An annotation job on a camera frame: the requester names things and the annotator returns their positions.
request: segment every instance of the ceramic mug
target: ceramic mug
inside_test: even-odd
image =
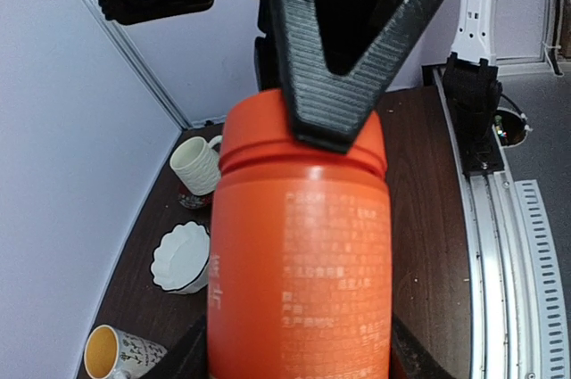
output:
[[[87,338],[83,362],[92,379],[137,379],[166,353],[158,343],[100,325]]]
[[[213,150],[222,143],[222,136],[206,142],[195,136],[181,144],[170,157],[170,167],[195,196],[211,194],[220,181],[219,155]]]

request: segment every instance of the white wall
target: white wall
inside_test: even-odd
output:
[[[0,377],[75,375],[177,136],[80,0],[0,0]]]

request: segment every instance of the dark wooden surface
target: dark wooden surface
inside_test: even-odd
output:
[[[468,248],[448,129],[433,88],[378,107],[393,205],[393,310],[453,377],[469,377]]]
[[[391,93],[379,104],[393,200],[394,312],[443,367],[468,378],[470,310],[464,218],[450,141],[436,92]],[[182,139],[217,135],[221,126]],[[206,293],[171,295],[153,284],[161,237],[210,210],[177,202],[178,180],[165,164],[113,274],[95,325],[109,324],[171,348],[204,313]],[[88,379],[82,367],[79,379]]]

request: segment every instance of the black clamp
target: black clamp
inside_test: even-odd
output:
[[[492,131],[503,92],[498,68],[484,59],[479,65],[465,62],[453,53],[446,64],[443,87],[464,174],[469,177],[504,170]]]
[[[294,136],[345,153],[443,0],[402,0],[346,74],[327,67],[315,0],[269,0]]]

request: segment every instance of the scalloped bowl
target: scalloped bowl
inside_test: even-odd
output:
[[[151,265],[153,282],[165,292],[192,294],[208,284],[211,240],[194,221],[176,226],[162,237]]]

